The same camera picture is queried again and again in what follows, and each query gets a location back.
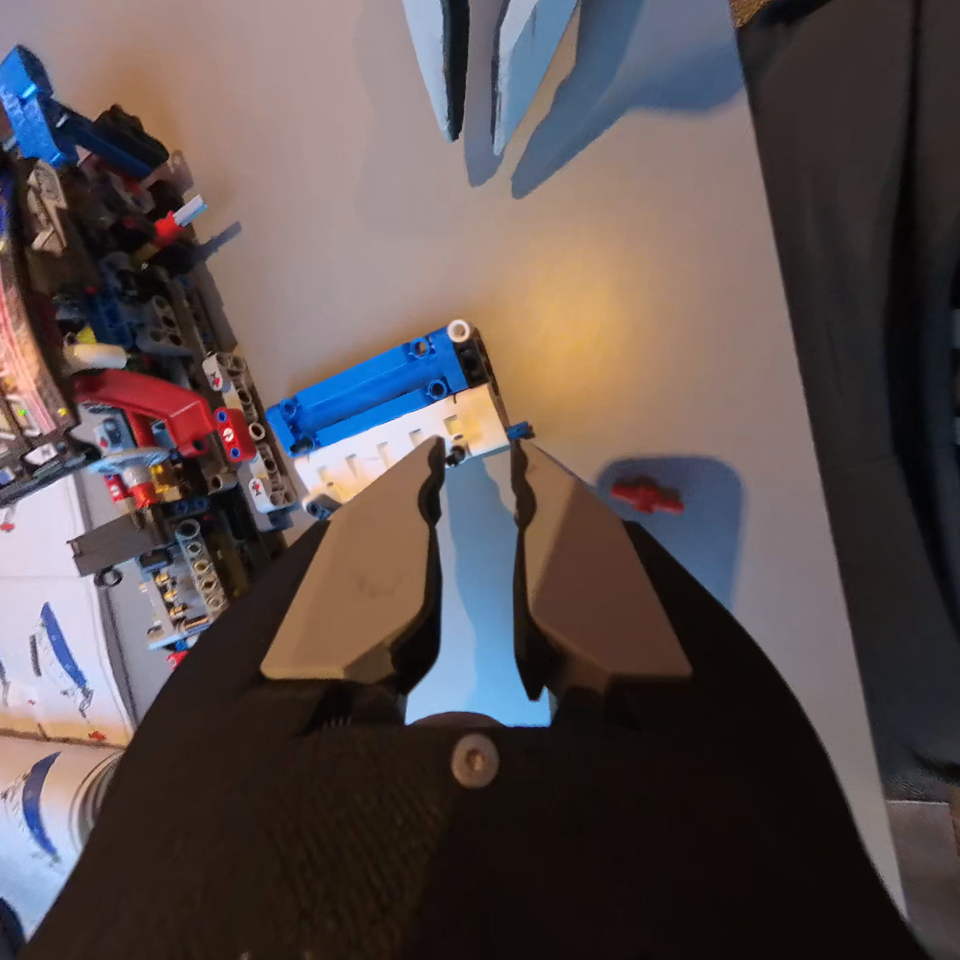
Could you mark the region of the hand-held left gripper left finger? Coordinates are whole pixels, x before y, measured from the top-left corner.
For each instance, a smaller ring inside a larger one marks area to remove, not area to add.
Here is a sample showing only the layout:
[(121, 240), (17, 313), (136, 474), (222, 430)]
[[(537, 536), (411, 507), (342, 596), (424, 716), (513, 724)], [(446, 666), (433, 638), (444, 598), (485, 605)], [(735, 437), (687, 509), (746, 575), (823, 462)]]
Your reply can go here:
[(446, 456), (426, 439), (333, 514), (261, 661), (267, 680), (405, 697), (426, 677), (440, 649)]

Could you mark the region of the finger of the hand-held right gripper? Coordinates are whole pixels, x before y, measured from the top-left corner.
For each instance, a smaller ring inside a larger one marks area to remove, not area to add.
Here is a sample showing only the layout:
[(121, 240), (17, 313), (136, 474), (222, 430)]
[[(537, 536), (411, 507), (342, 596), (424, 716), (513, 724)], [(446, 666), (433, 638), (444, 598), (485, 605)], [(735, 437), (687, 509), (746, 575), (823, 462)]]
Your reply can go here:
[(470, 2), (404, 1), (403, 12), (439, 131), (456, 142), (464, 124)]
[(491, 150), (503, 155), (546, 77), (578, 1), (504, 1), (491, 60)]

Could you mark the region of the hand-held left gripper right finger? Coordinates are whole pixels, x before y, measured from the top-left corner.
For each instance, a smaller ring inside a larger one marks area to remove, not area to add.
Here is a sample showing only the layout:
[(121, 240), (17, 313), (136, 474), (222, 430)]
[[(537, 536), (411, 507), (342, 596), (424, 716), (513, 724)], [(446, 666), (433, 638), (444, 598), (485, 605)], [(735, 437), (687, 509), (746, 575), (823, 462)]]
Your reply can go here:
[(530, 440), (511, 444), (513, 652), (531, 701), (687, 682), (690, 660), (624, 523)]

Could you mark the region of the red brick connector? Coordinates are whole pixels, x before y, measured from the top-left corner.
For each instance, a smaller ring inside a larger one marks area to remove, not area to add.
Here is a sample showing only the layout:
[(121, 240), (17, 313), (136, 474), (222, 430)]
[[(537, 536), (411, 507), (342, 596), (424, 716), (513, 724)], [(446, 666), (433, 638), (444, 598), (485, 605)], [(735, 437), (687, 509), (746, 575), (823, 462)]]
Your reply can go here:
[(680, 516), (685, 505), (678, 492), (667, 488), (648, 477), (635, 477), (614, 482), (609, 490), (610, 498), (631, 510), (654, 516)]

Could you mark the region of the blue white brick assembly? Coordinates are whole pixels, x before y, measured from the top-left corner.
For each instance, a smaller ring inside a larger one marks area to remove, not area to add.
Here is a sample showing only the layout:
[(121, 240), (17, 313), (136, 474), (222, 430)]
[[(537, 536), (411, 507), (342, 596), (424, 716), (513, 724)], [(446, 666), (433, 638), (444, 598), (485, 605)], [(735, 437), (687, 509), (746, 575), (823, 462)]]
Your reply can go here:
[(427, 441), (440, 439), (445, 465), (457, 467), (535, 437), (528, 421), (510, 420), (480, 331), (462, 318), (282, 399), (266, 421), (315, 521)]

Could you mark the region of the grey desk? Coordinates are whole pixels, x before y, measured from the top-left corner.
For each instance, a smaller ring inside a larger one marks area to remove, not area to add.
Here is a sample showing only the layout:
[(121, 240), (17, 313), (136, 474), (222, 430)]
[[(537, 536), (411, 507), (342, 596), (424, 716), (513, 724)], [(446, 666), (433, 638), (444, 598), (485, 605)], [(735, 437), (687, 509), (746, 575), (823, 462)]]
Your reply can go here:
[(268, 402), (472, 318), (510, 413), (582, 476), (702, 457), (740, 482), (718, 593), (807, 710), (905, 896), (727, 2), (582, 8), (497, 160), (498, 2), (470, 15), (461, 137), (401, 2), (2, 2), (84, 114), (180, 150)]

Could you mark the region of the toy brick car model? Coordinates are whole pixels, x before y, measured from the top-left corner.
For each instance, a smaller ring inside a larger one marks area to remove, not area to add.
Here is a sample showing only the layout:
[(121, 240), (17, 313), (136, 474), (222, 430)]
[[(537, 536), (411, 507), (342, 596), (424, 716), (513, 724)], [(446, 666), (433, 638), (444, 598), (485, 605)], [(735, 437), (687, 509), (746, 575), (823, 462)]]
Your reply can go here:
[(62, 104), (22, 45), (1, 100), (2, 510), (100, 476), (119, 517), (70, 541), (78, 573), (104, 592), (135, 565), (177, 666), (282, 552), (295, 487), (169, 150), (119, 104)]

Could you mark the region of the open instruction booklet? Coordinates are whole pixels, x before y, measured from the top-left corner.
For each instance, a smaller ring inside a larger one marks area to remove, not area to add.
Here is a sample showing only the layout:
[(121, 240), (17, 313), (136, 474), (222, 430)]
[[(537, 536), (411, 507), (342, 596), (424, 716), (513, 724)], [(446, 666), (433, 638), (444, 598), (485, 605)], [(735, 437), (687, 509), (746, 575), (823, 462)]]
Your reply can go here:
[(124, 747), (135, 725), (114, 674), (97, 588), (70, 542), (87, 530), (67, 478), (2, 510), (1, 727)]

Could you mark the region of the person's legs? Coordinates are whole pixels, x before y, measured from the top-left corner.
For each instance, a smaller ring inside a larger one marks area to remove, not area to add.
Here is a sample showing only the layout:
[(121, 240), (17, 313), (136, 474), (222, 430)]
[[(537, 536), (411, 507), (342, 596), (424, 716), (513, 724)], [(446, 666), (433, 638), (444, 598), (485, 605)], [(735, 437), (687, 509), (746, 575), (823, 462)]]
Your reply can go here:
[(730, 2), (884, 792), (959, 758), (959, 3)]

